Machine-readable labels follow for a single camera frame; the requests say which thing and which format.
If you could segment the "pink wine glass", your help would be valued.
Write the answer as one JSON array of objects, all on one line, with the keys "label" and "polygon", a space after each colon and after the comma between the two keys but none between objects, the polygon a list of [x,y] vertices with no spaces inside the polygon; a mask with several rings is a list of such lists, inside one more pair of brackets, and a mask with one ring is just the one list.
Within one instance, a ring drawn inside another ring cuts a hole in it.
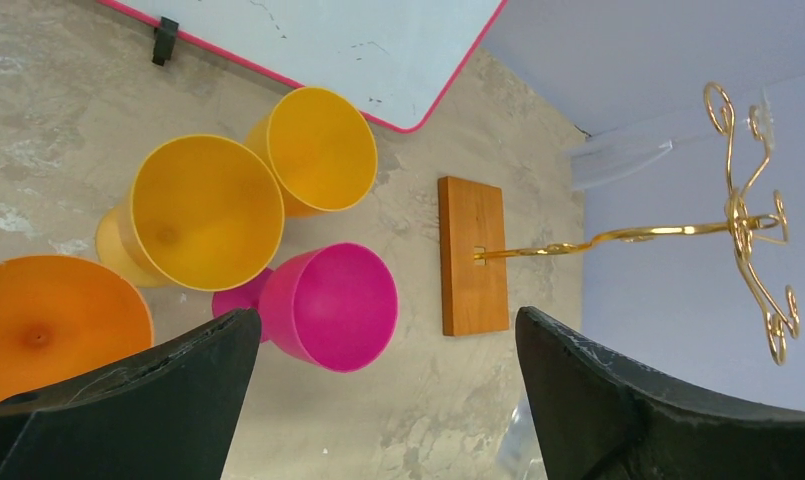
[{"label": "pink wine glass", "polygon": [[371,249],[351,242],[315,249],[216,292],[212,313],[254,309],[261,342],[326,370],[349,373],[389,345],[399,315],[394,277]]}]

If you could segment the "gold wire wine glass rack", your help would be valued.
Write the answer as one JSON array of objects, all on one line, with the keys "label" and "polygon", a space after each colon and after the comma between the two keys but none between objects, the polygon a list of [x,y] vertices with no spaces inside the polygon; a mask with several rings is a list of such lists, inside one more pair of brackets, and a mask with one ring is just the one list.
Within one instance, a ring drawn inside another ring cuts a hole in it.
[{"label": "gold wire wine glass rack", "polygon": [[733,154],[737,115],[724,89],[714,81],[705,84],[702,102],[714,130],[725,139],[724,178],[727,198],[719,222],[692,225],[655,225],[610,230],[581,243],[550,243],[508,249],[501,189],[458,177],[438,180],[438,217],[441,262],[443,332],[464,336],[496,331],[490,316],[507,304],[505,261],[517,257],[579,255],[610,242],[642,243],[665,237],[694,237],[724,233],[730,236],[735,265],[761,312],[772,360],[783,365],[787,341],[800,335],[797,297],[792,286],[779,302],[768,290],[753,263],[757,242],[785,245],[790,240],[784,200],[773,193],[771,213],[752,214],[747,197],[772,158],[775,135],[767,101],[750,106],[747,127],[763,147],[763,158],[742,185],[734,181]]}]

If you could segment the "yellow wine glass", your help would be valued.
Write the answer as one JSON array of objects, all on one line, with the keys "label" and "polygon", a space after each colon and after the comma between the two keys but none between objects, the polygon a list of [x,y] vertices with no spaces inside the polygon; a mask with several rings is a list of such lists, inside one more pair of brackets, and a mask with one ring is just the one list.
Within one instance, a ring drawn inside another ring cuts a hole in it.
[{"label": "yellow wine glass", "polygon": [[272,171],[288,217],[347,210],[368,195],[377,176],[368,122],[344,97],[321,87],[283,96],[244,145]]},{"label": "yellow wine glass", "polygon": [[138,287],[219,292],[259,275],[279,250],[283,196],[272,170],[217,135],[153,150],[95,234],[102,264]]}]

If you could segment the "orange wine glass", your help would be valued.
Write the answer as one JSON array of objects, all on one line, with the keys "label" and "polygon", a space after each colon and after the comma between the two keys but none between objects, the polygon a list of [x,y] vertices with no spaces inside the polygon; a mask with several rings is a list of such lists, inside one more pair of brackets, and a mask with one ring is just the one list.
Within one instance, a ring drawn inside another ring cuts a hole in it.
[{"label": "orange wine glass", "polygon": [[154,344],[149,307],[113,270],[80,257],[0,263],[0,402]]}]

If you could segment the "yellow wine glass front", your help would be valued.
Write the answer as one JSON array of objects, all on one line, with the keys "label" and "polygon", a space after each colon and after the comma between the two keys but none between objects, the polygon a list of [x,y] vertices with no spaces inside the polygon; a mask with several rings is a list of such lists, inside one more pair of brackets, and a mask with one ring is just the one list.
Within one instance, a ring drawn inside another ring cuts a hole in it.
[{"label": "yellow wine glass front", "polygon": [[279,250],[283,196],[272,170],[217,135],[153,150],[95,234],[102,264],[138,287],[219,292],[259,275]]}]

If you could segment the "red framed whiteboard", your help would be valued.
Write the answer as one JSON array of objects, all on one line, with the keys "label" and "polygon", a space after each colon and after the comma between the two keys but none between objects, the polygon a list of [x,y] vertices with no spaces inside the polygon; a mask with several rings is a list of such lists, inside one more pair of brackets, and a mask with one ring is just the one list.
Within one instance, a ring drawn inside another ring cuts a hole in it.
[{"label": "red framed whiteboard", "polygon": [[292,87],[321,86],[400,133],[429,119],[502,12],[498,0],[109,1]]}]

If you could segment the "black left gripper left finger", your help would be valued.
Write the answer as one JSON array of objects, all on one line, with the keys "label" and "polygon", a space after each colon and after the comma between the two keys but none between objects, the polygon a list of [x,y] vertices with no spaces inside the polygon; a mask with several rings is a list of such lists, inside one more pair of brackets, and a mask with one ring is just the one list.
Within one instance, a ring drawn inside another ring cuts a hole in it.
[{"label": "black left gripper left finger", "polygon": [[0,402],[0,479],[217,479],[260,345],[236,309]]}]

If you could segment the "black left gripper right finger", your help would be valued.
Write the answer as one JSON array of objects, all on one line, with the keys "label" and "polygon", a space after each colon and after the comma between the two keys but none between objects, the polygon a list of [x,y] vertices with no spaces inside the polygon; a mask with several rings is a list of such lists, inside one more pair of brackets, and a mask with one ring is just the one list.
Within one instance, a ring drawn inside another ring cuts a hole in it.
[{"label": "black left gripper right finger", "polygon": [[805,412],[721,394],[519,309],[519,365],[551,479],[805,479]]}]

